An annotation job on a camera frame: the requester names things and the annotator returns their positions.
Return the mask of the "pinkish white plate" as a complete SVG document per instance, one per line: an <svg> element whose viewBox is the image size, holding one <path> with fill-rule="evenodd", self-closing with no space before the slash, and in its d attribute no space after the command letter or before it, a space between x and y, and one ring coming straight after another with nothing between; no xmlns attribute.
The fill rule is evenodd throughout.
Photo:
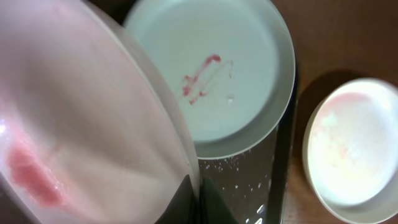
<svg viewBox="0 0 398 224"><path fill-rule="evenodd" d="M1 184L34 223L155 223L197 155L124 28L86 1L1 2Z"/></svg>

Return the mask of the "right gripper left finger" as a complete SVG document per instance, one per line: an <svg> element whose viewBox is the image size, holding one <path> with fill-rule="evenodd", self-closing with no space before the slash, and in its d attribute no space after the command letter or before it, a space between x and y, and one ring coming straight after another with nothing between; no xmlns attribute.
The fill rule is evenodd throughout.
<svg viewBox="0 0 398 224"><path fill-rule="evenodd" d="M193 193L190 176L186 175L171 199L165 212L155 224L194 224L197 223L197 200Z"/></svg>

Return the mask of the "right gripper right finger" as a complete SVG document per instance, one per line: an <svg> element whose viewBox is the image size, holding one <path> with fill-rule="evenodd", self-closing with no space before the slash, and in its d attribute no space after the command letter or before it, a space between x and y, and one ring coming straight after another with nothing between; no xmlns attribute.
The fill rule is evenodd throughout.
<svg viewBox="0 0 398 224"><path fill-rule="evenodd" d="M238 224L210 179L201 185L199 213L200 224Z"/></svg>

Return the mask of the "cream white plate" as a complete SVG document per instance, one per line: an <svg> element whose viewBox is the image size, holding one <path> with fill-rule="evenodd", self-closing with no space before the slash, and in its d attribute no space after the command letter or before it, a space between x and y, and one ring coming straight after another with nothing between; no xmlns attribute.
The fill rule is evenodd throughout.
<svg viewBox="0 0 398 224"><path fill-rule="evenodd" d="M380 223L397 215L397 87L359 78L332 91L307 123L302 160L336 218Z"/></svg>

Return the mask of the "pale green plate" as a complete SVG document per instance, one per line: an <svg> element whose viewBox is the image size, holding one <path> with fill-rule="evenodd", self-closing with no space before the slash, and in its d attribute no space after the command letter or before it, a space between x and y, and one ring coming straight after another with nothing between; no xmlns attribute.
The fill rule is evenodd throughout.
<svg viewBox="0 0 398 224"><path fill-rule="evenodd" d="M200 159L247 151L278 125L295 53L271 1L137 1L124 27L174 94Z"/></svg>

